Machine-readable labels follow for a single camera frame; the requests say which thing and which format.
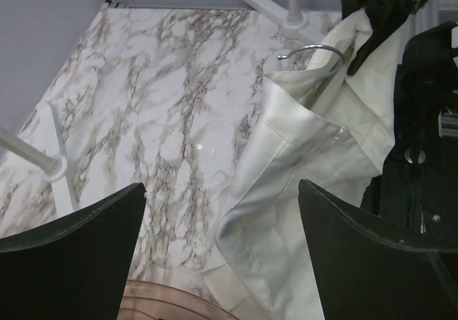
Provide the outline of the white skirt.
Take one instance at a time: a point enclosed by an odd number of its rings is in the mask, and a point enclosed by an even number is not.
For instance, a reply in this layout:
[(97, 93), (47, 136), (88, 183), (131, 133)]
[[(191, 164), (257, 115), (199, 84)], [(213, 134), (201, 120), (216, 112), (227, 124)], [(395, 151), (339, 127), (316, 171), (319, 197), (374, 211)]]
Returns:
[(354, 76), (349, 64), (371, 36), (364, 10), (323, 40), (346, 55), (344, 81), (324, 116), (263, 77), (262, 111), (218, 202), (215, 250), (203, 278), (239, 319), (322, 319), (298, 205), (310, 180), (360, 205), (394, 146), (394, 79), (401, 44), (395, 31)]

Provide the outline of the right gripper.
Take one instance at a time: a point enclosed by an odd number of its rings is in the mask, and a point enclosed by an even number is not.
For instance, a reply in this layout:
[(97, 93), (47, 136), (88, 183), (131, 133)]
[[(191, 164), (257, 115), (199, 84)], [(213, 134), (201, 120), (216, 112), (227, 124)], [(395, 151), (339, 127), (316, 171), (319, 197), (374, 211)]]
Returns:
[(365, 6), (372, 34), (357, 50), (347, 70), (348, 76), (354, 76), (369, 55), (384, 43), (408, 19), (415, 14), (428, 0), (341, 0), (341, 12), (348, 16)]

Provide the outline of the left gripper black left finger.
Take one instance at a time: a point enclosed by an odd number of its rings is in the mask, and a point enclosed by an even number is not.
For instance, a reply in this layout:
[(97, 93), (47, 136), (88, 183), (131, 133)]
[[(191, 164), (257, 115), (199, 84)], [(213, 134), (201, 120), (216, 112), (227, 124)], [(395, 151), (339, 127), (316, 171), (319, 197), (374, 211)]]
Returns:
[(2, 319), (116, 319), (145, 212), (133, 183), (1, 239)]

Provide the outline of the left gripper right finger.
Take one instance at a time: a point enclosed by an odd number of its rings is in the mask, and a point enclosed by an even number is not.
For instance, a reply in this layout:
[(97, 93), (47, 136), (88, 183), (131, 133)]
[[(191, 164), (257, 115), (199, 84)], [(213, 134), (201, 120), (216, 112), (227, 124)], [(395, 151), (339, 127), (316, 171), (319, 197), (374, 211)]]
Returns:
[(457, 241), (400, 228), (310, 180), (298, 204), (326, 319), (456, 319)]

